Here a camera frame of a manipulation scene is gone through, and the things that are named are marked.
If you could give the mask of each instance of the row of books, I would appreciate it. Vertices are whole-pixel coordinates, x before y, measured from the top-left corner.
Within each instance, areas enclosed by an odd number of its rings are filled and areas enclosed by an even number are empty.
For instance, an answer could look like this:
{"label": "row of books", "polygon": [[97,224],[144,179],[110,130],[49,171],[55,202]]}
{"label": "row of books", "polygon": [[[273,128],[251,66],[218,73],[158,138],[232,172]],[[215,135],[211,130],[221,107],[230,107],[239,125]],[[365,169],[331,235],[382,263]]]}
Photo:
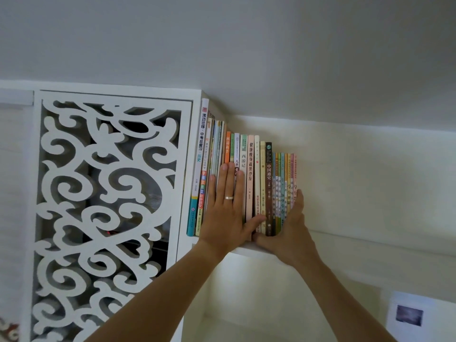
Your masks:
{"label": "row of books", "polygon": [[244,221],[263,214],[266,221],[257,232],[278,234],[296,198],[297,156],[273,152],[272,143],[260,141],[258,135],[231,132],[225,121],[215,120],[208,105],[203,98],[187,235],[199,236],[208,201],[207,179],[212,174],[218,178],[220,166],[228,162],[234,162],[235,173],[244,172]]}

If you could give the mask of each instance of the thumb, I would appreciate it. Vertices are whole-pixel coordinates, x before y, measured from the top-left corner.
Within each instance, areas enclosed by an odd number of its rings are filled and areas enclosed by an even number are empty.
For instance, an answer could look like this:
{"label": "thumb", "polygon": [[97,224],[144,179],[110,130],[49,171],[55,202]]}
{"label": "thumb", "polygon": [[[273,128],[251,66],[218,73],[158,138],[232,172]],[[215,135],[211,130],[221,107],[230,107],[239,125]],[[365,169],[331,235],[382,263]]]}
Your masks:
{"label": "thumb", "polygon": [[265,220],[265,215],[256,215],[255,217],[252,217],[244,224],[244,230],[242,231],[242,233],[245,234],[245,237],[247,238],[254,232],[254,230],[261,224],[261,222]]}
{"label": "thumb", "polygon": [[253,235],[254,242],[262,248],[274,253],[276,248],[277,236],[266,236],[261,233],[255,233]]}

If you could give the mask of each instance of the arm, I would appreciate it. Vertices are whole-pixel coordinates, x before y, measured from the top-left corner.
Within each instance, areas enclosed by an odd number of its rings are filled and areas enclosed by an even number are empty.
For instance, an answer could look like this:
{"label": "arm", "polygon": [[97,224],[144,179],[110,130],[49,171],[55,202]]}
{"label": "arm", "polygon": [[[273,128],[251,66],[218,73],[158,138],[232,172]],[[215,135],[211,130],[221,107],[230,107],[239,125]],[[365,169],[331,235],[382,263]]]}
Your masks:
{"label": "arm", "polygon": [[390,333],[344,288],[322,262],[304,224],[304,197],[298,190],[282,232],[255,234],[256,243],[293,266],[309,286],[339,342],[395,342]]}
{"label": "arm", "polygon": [[[244,180],[237,173],[237,180]],[[198,243],[181,260],[155,279],[112,316],[86,342],[168,342],[217,264],[240,246],[265,220],[256,216],[242,225],[244,185],[233,196],[234,163],[220,167],[217,195],[215,177],[209,178],[208,208]]]}

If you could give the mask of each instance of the hand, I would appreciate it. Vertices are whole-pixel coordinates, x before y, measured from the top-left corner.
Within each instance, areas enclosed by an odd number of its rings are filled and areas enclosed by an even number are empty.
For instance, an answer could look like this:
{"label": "hand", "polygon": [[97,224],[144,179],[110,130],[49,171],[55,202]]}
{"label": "hand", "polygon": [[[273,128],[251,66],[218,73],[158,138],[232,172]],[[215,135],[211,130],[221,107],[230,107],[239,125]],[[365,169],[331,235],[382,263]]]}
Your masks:
{"label": "hand", "polygon": [[204,244],[220,262],[225,255],[239,247],[266,217],[258,215],[242,224],[242,203],[244,197],[244,173],[237,172],[234,199],[234,163],[222,164],[218,174],[217,193],[215,176],[209,177],[208,207],[204,212],[198,244]]}
{"label": "hand", "polygon": [[254,241],[257,245],[274,253],[285,264],[294,268],[304,266],[311,268],[320,265],[322,261],[315,247],[315,243],[304,224],[304,196],[298,190],[296,201],[290,210],[282,231],[276,236],[265,236],[255,233]]}

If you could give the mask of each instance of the person's left hand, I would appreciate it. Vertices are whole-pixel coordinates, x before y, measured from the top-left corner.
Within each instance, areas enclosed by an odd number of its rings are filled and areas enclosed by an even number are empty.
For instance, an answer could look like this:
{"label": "person's left hand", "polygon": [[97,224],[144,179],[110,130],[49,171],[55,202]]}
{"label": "person's left hand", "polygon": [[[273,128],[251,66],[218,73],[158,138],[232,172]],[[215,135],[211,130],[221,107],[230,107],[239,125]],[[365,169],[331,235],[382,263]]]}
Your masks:
{"label": "person's left hand", "polygon": [[234,191],[234,163],[222,164],[218,174],[217,193],[215,176],[209,177],[208,207],[204,212],[198,244],[204,244],[221,261],[225,255],[242,245],[250,238],[252,232],[261,222],[264,215],[257,215],[242,224],[242,203],[244,197],[244,173],[236,175]]}

